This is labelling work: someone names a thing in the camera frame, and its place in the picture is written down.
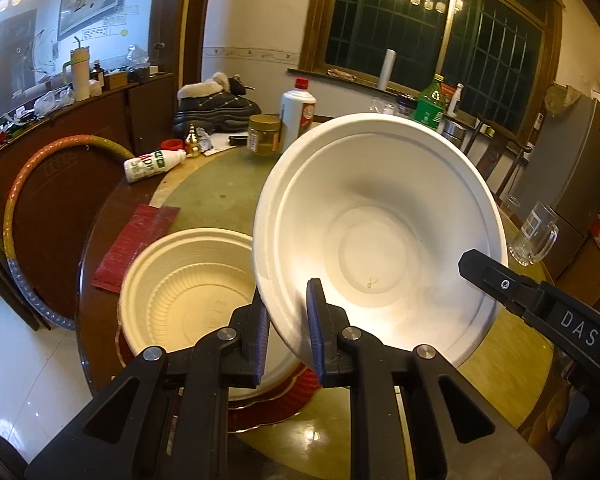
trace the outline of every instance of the red packet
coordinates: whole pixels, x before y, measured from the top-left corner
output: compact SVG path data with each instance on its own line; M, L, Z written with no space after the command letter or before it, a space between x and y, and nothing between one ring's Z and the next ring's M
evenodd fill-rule
M119 294L129 265L145 247L167 233L179 211L179 207L140 204L102 259L91 285Z

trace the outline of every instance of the stainless steel container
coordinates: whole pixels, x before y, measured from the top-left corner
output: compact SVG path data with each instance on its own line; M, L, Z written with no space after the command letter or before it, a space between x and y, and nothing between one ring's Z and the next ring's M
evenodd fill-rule
M462 141L466 135L466 128L451 119L442 119L442 131L440 135L449 140L458 150L462 148Z

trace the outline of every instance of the refrigerator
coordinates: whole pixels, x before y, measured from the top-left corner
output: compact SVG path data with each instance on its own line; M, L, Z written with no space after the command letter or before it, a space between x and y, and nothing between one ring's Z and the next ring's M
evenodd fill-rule
M543 263L556 280L587 238L600 210L600 102L581 96L547 116L524 175L512 194L524 221L537 200L558 215L558 239Z

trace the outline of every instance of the screw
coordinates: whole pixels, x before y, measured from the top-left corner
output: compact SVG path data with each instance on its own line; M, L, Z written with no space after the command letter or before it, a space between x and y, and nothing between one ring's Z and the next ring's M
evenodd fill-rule
M237 335L238 333L230 326L225 326L218 330L218 339L222 339L222 341L231 341L235 339Z
M142 357L145 361L157 361L161 356L162 350L157 346L149 346L149 348L145 348L144 352L142 352Z
M436 349L430 345L420 345L416 348L416 353L423 359L433 359L436 356Z
M344 339L349 339L350 341L356 341L357 339L360 339L360 336L362 336L362 331L355 326L347 326L342 331L342 336Z

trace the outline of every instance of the cream plastic bowl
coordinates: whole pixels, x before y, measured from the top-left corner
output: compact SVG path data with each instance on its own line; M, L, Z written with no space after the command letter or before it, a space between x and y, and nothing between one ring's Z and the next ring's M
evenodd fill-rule
M478 249L507 265L498 210L471 162L436 132L382 114L340 117L296 140L264 185L253 239L273 325L310 367L309 279L385 345L430 344L458 366L496 313L458 261Z
M190 229L148 246L122 284L119 319L129 348L167 352L188 348L229 324L255 291L251 237L224 229ZM265 371L255 390L230 388L230 400L256 397L288 378L298 360L275 330L269 331Z

